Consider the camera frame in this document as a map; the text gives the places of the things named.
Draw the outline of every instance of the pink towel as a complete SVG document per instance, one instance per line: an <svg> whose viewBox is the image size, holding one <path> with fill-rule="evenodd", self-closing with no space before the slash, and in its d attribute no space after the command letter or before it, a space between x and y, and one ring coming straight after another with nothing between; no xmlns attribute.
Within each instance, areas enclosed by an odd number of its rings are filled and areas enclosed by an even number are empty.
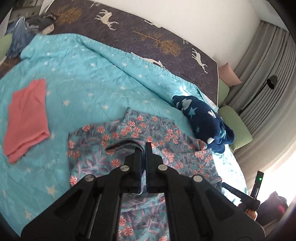
<svg viewBox="0 0 296 241"><path fill-rule="evenodd" d="M40 79L33 80L27 88L13 93L3 143L9 163L17 162L31 146L49 137L45 92L45 79Z"/></svg>

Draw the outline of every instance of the green pillow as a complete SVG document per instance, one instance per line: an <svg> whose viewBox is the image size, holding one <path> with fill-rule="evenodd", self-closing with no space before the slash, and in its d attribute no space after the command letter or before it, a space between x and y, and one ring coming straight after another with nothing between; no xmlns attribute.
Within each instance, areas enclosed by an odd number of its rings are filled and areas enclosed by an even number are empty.
<svg viewBox="0 0 296 241"><path fill-rule="evenodd" d="M242 119L230 106L226 105L220 108L218 110L218 114L221 116L225 124L228 125L234 132L234 142L229 145L233 152L253 140L251 133L243 123Z"/></svg>
<svg viewBox="0 0 296 241"><path fill-rule="evenodd" d="M12 42L12 33L6 34L4 37L0 38L0 61L6 56Z"/></svg>
<svg viewBox="0 0 296 241"><path fill-rule="evenodd" d="M220 107L229 93L229 86L219 78L218 80L218 106Z"/></svg>

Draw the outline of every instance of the navy blue star blanket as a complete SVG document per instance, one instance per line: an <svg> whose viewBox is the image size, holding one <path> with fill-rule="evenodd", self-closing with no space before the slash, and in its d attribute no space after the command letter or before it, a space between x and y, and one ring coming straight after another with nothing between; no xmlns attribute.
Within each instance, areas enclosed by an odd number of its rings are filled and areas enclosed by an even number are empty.
<svg viewBox="0 0 296 241"><path fill-rule="evenodd" d="M195 137L213 152L223 153L225 144L233 143L233 130L209 105L194 96L173 96L173 103L188 118Z"/></svg>

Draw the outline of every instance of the white deer print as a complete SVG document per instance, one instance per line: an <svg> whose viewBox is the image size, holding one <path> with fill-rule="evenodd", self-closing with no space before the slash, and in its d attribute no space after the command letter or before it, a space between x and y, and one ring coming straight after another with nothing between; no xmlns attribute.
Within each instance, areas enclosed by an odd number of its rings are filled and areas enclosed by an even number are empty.
<svg viewBox="0 0 296 241"><path fill-rule="evenodd" d="M150 24L150 25L154 25L155 27L158 27L158 28L161 28L161 26L159 25L159 24L157 24L157 23L152 23L152 22L148 22L148 21L146 21L146 20L144 20L144 22L146 22L146 23L148 23L148 24Z"/></svg>
<svg viewBox="0 0 296 241"><path fill-rule="evenodd" d="M166 69L166 68L163 66L163 64L160 62L160 60L157 62L156 60L151 59L151 58L142 58L142 57L140 57L140 58L143 59L143 60L146 60L146 61L148 61L148 62L150 62L150 63L156 63L156 64L159 65L161 68Z"/></svg>
<svg viewBox="0 0 296 241"><path fill-rule="evenodd" d="M207 67L207 65L202 63L202 61L200 59L200 54L198 52L196 52L195 49L193 49L193 51L192 51L192 58L194 58L198 62L198 64L203 68L204 72L207 74L207 72L205 70L205 66Z"/></svg>
<svg viewBox="0 0 296 241"><path fill-rule="evenodd" d="M112 24L113 23L119 24L119 23L118 22L115 22L115 21L114 22L109 22L109 18L112 16L112 13L111 12L108 12L105 9L102 9L101 11L103 11L103 12L99 12L99 14L100 13L103 13L104 16L100 16L98 14L95 19L100 20L103 24L106 24L111 30L113 30L113 31L116 30L116 28L112 28Z"/></svg>

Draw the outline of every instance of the gray curtain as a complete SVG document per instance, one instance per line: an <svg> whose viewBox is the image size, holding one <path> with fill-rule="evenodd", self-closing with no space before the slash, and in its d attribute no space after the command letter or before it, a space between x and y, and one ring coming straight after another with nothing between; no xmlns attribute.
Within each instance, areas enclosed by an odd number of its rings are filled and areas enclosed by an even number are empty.
<svg viewBox="0 0 296 241"><path fill-rule="evenodd" d="M258 170L272 175L296 153L296 44L288 32L262 21L235 73L242 84L231 89L226 103L236 111L268 77L278 77L275 89L265 86L240 115L253 141L234 155L251 189Z"/></svg>
<svg viewBox="0 0 296 241"><path fill-rule="evenodd" d="M290 34L273 24L262 21L246 54L235 69L242 84L233 86L225 103L240 111L266 84L272 75L278 77L274 90L267 85L240 114L254 137L268 121L273 108L281 98L296 61L296 45Z"/></svg>

